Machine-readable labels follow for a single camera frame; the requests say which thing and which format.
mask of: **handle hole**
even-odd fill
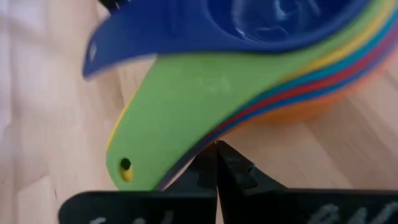
[[[120,161],[120,175],[125,182],[132,181],[132,165],[128,158],[123,158]]]

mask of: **wooden surface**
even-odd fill
[[[114,189],[105,145],[153,60],[81,77],[90,1],[0,1],[0,224],[56,223],[84,190]],[[289,187],[398,189],[398,58],[323,116],[224,137]]]

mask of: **wood grain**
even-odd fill
[[[68,197],[115,189],[104,148],[154,57],[84,81],[86,41],[106,16],[92,0],[0,1],[0,224],[56,223]],[[223,139],[289,187],[398,189],[397,110],[395,58],[322,116]]]

